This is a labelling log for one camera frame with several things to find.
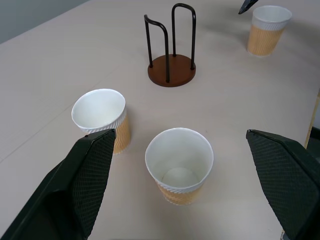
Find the orange white ribbed paper cup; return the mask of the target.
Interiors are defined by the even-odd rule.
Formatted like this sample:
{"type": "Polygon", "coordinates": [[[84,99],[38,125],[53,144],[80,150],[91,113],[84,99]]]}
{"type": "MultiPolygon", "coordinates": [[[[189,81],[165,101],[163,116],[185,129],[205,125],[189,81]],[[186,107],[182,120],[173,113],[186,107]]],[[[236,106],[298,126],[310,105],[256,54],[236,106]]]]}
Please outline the orange white ribbed paper cup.
{"type": "Polygon", "coordinates": [[[256,8],[252,14],[247,51],[259,57],[269,56],[292,18],[292,12],[276,5],[256,8]]]}
{"type": "Polygon", "coordinates": [[[95,89],[81,96],[72,107],[71,118],[86,134],[114,129],[115,155],[123,152],[131,142],[126,100],[114,89],[95,89]]]}
{"type": "Polygon", "coordinates": [[[149,143],[146,168],[167,201],[195,201],[214,165],[214,151],[200,133],[183,127],[167,129],[149,143]]]}

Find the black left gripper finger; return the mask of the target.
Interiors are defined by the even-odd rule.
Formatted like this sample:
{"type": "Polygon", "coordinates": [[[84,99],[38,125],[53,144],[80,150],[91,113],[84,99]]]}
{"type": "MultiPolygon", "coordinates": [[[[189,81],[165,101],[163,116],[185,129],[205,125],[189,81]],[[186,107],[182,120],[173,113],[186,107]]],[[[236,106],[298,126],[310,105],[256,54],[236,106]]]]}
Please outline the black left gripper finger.
{"type": "Polygon", "coordinates": [[[262,191],[289,240],[320,240],[320,162],[299,142],[246,132],[262,191]]]}
{"type": "Polygon", "coordinates": [[[80,138],[41,181],[0,240],[88,240],[107,187],[116,130],[80,138]]]}

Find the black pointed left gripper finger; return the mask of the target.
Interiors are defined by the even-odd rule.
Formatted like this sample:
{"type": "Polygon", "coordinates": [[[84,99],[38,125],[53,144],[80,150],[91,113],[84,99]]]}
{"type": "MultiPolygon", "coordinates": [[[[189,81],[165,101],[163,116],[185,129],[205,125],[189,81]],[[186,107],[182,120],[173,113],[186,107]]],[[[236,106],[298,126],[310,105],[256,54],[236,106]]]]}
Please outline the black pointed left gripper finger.
{"type": "Polygon", "coordinates": [[[244,0],[242,6],[239,9],[238,14],[243,14],[248,11],[258,0],[244,0]]]}

